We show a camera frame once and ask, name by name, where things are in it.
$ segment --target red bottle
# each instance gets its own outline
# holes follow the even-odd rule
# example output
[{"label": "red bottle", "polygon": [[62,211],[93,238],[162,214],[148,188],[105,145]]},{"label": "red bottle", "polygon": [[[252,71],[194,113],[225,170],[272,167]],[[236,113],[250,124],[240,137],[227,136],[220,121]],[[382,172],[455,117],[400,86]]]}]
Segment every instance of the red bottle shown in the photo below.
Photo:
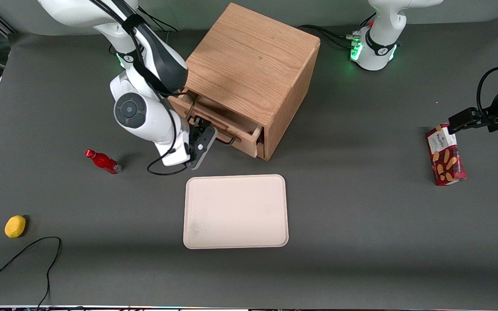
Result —
[{"label": "red bottle", "polygon": [[116,163],[115,160],[107,157],[104,153],[88,149],[85,154],[86,157],[90,158],[97,167],[104,169],[109,174],[116,175],[122,171],[122,166]]}]

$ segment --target cabinet top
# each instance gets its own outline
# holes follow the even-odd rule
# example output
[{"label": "cabinet top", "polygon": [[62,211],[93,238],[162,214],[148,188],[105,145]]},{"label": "cabinet top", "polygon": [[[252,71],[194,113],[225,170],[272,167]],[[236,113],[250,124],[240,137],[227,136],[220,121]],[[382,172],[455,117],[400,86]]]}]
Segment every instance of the cabinet top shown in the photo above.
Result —
[{"label": "cabinet top", "polygon": [[314,35],[230,3],[188,57],[186,87],[268,126],[319,46]]}]

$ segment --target white tray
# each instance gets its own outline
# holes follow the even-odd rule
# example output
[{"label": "white tray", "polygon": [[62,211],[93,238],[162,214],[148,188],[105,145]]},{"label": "white tray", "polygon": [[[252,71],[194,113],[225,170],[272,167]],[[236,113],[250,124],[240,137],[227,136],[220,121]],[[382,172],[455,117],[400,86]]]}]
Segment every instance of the white tray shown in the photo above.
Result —
[{"label": "white tray", "polygon": [[282,176],[195,177],[188,181],[187,248],[279,248],[288,238]]}]

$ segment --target gray table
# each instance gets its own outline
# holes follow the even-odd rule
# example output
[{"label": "gray table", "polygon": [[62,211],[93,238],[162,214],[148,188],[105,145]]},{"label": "gray table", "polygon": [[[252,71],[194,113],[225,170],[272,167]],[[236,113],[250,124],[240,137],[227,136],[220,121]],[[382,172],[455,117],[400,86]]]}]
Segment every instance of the gray table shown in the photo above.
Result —
[{"label": "gray table", "polygon": [[[347,32],[350,28],[339,28]],[[172,34],[187,57],[202,32]],[[498,20],[410,25],[383,71],[327,43],[310,91],[270,162],[216,144],[198,171],[154,177],[151,143],[120,128],[103,36],[13,38],[0,85],[0,266],[57,235],[52,305],[498,309],[498,133],[458,134],[469,179],[436,187],[424,132],[469,106],[498,66]],[[485,103],[498,93],[498,73]],[[110,176],[87,148],[124,164]],[[281,174],[283,248],[188,250],[184,187],[195,176]],[[3,234],[28,214],[25,238]],[[0,274],[0,305],[45,291],[55,241]]]}]

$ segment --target open drawer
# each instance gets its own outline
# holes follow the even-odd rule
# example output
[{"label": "open drawer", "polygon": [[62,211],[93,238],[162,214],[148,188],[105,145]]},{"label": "open drawer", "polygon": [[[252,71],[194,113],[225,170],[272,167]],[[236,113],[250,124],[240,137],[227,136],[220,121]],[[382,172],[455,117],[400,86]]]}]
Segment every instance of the open drawer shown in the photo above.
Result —
[{"label": "open drawer", "polygon": [[[199,116],[211,122],[219,132],[218,140],[225,143],[233,140],[232,146],[249,156],[253,158],[256,158],[257,155],[262,156],[264,153],[263,139],[261,138],[262,126],[188,89],[184,89],[182,92],[190,92],[195,96],[192,117]],[[170,96],[168,100],[182,117],[186,117],[192,107],[192,99],[189,95],[180,95],[178,98]]]}]

